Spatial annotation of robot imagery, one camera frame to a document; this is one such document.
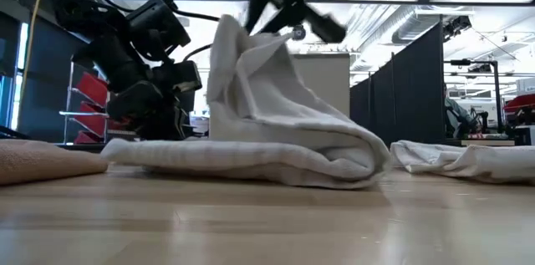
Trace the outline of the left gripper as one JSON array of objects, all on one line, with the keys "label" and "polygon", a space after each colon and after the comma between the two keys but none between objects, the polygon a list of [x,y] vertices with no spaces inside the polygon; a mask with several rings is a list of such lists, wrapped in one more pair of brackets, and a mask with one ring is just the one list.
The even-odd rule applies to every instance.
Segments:
[{"label": "left gripper", "polygon": [[186,118],[181,96],[202,88],[195,62],[162,64],[150,68],[146,79],[121,90],[106,106],[116,121],[142,122],[139,136],[144,140],[184,140]]}]

